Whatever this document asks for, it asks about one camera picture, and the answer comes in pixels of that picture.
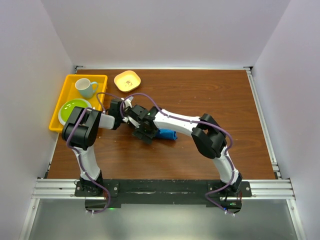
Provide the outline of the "blue cloth napkin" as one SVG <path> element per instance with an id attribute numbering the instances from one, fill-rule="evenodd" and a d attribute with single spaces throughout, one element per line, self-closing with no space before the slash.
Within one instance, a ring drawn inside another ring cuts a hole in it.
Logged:
<path id="1" fill-rule="evenodd" d="M 155 135 L 158 139 L 165 139 L 165 140 L 177 140 L 177 132 L 171 129 L 158 129 Z"/>

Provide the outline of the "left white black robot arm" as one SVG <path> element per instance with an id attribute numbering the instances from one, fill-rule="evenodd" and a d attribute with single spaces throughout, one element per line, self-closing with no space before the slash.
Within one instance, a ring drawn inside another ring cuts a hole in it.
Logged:
<path id="1" fill-rule="evenodd" d="M 76 106 L 64 124 L 61 137 L 74 152 L 80 168 L 77 187 L 91 196 L 104 193 L 102 171 L 94 152 L 98 130 L 116 130 L 123 124 L 121 110 L 131 108 L 132 100 L 132 97 L 127 100 L 112 99 L 107 113 Z"/>

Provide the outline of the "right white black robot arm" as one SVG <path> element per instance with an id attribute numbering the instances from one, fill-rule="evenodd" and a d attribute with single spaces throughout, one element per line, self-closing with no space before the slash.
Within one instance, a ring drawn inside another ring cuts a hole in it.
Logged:
<path id="1" fill-rule="evenodd" d="M 192 138 L 198 152 L 213 161 L 218 170 L 221 187 L 227 196 L 233 197 L 241 190 L 242 175 L 229 155 L 226 137 L 229 137 L 208 114 L 184 116 L 165 109 L 152 107 L 150 110 L 135 105 L 125 114 L 135 125 L 133 135 L 150 144 L 158 130 L 171 130 Z"/>

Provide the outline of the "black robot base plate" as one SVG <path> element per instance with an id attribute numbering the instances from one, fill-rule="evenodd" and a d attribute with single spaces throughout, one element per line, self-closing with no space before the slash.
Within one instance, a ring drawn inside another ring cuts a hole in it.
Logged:
<path id="1" fill-rule="evenodd" d="M 110 192 L 110 208 L 121 208 L 124 204 L 151 205 L 205 205 L 216 207 L 205 194 L 221 187 L 220 180 L 164 180 L 164 179 L 104 179 L 104 187 Z M 85 197 L 85 207 L 103 208 L 104 196 L 90 195 L 75 189 L 76 197 Z M 222 190 L 209 197 L 227 210 L 240 210 L 242 198 L 252 196 L 250 182 L 242 181 L 238 193 Z"/>

